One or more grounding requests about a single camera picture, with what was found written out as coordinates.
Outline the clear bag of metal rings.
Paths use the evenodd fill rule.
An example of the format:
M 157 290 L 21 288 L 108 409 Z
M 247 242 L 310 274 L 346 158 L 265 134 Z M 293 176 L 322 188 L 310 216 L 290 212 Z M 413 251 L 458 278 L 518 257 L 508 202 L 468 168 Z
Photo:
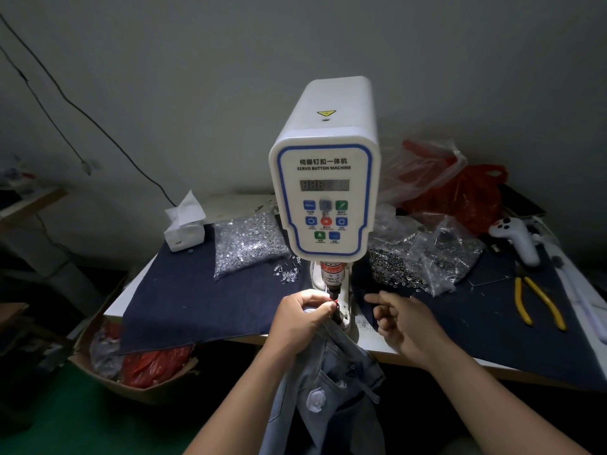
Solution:
M 371 273 L 376 282 L 391 288 L 410 288 L 430 292 L 422 265 L 409 252 L 417 233 L 406 237 L 370 235 L 368 254 Z

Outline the person's left hand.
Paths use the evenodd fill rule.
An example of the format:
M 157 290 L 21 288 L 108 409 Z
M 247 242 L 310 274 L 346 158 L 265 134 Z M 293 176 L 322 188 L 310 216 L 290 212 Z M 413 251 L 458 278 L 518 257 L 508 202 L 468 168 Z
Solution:
M 306 306 L 334 301 L 323 291 L 307 289 L 284 297 L 275 313 L 262 351 L 274 359 L 291 360 L 302 352 L 323 322 L 313 322 Z

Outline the cardboard box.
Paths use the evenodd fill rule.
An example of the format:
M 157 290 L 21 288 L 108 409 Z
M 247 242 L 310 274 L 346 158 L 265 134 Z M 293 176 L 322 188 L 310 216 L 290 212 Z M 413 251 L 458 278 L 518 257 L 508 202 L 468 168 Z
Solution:
M 108 295 L 97 313 L 95 313 L 95 315 L 90 319 L 87 327 L 85 327 L 83 332 L 80 334 L 75 347 L 73 348 L 73 353 L 69 357 L 69 361 L 102 387 L 120 397 L 151 406 L 162 406 L 174 403 L 193 389 L 193 381 L 199 374 L 199 372 L 195 369 L 199 361 L 194 356 L 194 352 L 189 362 L 178 374 L 159 385 L 152 386 L 147 389 L 138 389 L 126 386 L 122 382 L 122 374 L 119 381 L 115 382 L 97 375 L 92 369 L 89 355 L 90 343 L 95 333 L 101 327 L 103 321 L 109 321 L 104 316 L 104 312 L 115 301 L 120 293 L 122 293 L 123 288 L 126 285 L 126 280 L 127 275 L 120 280 L 116 288 Z

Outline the dark blue denim cloth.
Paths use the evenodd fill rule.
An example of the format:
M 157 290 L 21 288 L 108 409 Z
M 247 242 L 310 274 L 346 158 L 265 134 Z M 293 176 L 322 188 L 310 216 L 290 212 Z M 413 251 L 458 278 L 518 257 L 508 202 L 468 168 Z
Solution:
M 120 351 L 157 351 L 269 333 L 282 298 L 311 289 L 310 262 L 296 282 L 282 284 L 267 261 L 214 281 L 214 228 L 203 244 L 173 253 L 163 244 L 121 321 Z
M 476 359 L 541 375 L 588 391 L 607 392 L 607 378 L 577 318 L 565 288 L 543 244 L 542 260 L 526 275 L 552 300 L 565 321 L 557 328 L 541 298 L 523 284 L 522 301 L 533 325 L 528 326 L 515 305 L 515 253 L 486 251 L 454 292 L 432 297 L 402 283 L 397 287 L 375 280 L 370 259 L 353 267 L 353 296 L 374 329 L 377 322 L 364 295 L 380 290 L 424 302 L 447 335 Z

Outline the clear bag of silver rivets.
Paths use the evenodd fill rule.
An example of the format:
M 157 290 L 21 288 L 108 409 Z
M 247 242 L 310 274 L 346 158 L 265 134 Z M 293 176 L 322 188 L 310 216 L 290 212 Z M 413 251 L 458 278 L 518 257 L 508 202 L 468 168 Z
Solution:
M 405 262 L 432 297 L 454 292 L 481 258 L 485 244 L 453 216 L 415 213 L 408 217 L 419 226 Z

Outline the translucent plastic bag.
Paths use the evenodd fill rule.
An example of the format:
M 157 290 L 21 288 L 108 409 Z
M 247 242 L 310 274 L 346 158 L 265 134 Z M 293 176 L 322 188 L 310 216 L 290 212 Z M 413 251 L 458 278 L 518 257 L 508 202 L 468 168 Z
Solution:
M 418 198 L 453 180 L 468 164 L 452 139 L 388 139 L 381 155 L 378 205 Z

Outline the grey plastic bag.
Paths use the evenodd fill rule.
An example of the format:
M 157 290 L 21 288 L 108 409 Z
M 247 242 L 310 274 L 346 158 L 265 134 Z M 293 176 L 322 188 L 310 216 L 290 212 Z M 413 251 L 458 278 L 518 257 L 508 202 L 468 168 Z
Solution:
M 97 375 L 119 381 L 124 361 L 120 348 L 120 325 L 103 321 L 89 346 L 90 363 Z

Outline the pile of loose clear studs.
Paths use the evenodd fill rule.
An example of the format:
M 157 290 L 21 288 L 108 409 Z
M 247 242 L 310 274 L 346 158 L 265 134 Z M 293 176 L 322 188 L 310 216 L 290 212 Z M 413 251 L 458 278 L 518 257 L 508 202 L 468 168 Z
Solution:
M 280 279 L 282 284 L 296 282 L 302 271 L 302 260 L 292 256 L 273 268 L 273 275 Z

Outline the person's right hand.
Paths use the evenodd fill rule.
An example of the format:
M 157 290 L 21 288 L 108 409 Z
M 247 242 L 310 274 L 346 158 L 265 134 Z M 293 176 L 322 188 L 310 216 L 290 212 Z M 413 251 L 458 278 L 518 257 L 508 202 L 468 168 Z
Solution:
M 429 308 L 416 298 L 380 291 L 365 294 L 373 305 L 377 331 L 386 343 L 414 366 L 429 371 L 451 340 Z

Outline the white tissue pack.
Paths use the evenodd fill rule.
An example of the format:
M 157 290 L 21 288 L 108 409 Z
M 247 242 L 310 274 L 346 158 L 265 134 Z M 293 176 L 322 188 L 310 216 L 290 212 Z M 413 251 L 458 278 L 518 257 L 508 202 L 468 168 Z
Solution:
M 164 239 L 173 253 L 190 249 L 205 241 L 206 214 L 193 191 L 189 191 L 181 203 L 166 209 L 171 221 L 164 231 Z

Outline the white servo button machine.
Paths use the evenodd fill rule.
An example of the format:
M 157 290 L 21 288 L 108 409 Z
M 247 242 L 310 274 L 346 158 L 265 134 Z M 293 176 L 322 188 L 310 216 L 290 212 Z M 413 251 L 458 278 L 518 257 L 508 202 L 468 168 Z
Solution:
M 310 82 L 268 161 L 289 246 L 310 262 L 313 287 L 338 304 L 333 319 L 346 330 L 351 268 L 368 251 L 382 162 L 371 81 Z

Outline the clear bag of silver buttons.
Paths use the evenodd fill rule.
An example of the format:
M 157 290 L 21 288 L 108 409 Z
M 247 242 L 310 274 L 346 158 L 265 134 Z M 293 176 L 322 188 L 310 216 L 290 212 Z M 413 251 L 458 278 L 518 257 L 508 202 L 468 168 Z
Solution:
M 267 261 L 291 256 L 273 211 L 214 224 L 214 281 Z

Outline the white handheld controller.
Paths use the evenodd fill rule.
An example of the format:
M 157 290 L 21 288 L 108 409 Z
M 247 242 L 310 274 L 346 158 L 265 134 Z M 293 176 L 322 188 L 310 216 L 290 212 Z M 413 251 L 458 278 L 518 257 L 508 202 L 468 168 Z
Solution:
M 525 266 L 539 267 L 541 265 L 534 240 L 520 218 L 502 218 L 489 227 L 488 234 L 493 238 L 510 241 Z

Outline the person's right forearm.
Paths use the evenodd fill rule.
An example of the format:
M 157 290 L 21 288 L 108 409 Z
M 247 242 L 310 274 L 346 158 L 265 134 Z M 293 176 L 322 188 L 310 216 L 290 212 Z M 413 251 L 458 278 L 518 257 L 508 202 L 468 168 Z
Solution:
M 427 361 L 485 455 L 590 455 L 458 346 L 441 344 Z

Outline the light blue jeans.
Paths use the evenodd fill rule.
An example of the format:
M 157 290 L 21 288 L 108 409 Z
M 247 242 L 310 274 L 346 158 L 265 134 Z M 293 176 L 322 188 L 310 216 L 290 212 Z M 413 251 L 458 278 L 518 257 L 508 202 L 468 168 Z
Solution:
M 326 321 L 279 384 L 259 455 L 386 455 L 375 410 L 384 379 L 378 362 Z

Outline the red plastic bag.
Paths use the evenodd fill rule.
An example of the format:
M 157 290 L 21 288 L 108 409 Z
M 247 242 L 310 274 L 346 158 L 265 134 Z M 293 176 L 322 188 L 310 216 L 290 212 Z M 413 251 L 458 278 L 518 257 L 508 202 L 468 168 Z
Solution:
M 404 201 L 400 208 L 409 214 L 436 213 L 455 217 L 475 236 L 485 234 L 500 218 L 498 184 L 508 179 L 505 166 L 467 166 L 451 181 L 430 189 L 420 197 Z
M 147 389 L 178 374 L 189 362 L 194 346 L 136 352 L 125 355 L 122 382 L 129 387 Z

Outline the yellow-handled pliers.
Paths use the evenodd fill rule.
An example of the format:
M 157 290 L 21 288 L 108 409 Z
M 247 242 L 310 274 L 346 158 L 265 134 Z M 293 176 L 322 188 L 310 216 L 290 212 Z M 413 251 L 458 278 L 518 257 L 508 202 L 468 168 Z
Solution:
M 515 261 L 514 274 L 515 278 L 513 287 L 513 300 L 517 313 L 523 323 L 528 327 L 534 326 L 534 321 L 527 312 L 526 307 L 524 305 L 523 290 L 524 285 L 526 285 L 532 290 L 536 297 L 539 298 L 539 300 L 548 308 L 552 316 L 552 320 L 554 321 L 554 324 L 557 329 L 561 332 L 567 332 L 567 325 L 565 323 L 565 319 L 561 314 L 561 311 L 558 309 L 557 305 L 552 301 L 552 299 L 547 295 L 547 293 L 544 292 L 544 290 L 542 290 L 540 286 L 535 283 L 535 281 L 527 274 L 524 267 L 517 260 Z

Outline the person's left forearm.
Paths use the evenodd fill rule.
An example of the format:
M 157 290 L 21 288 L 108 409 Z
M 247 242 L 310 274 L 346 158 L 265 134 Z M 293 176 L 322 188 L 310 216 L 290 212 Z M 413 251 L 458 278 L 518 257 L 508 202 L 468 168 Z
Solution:
M 183 455 L 259 455 L 279 384 L 306 345 L 269 336 Z

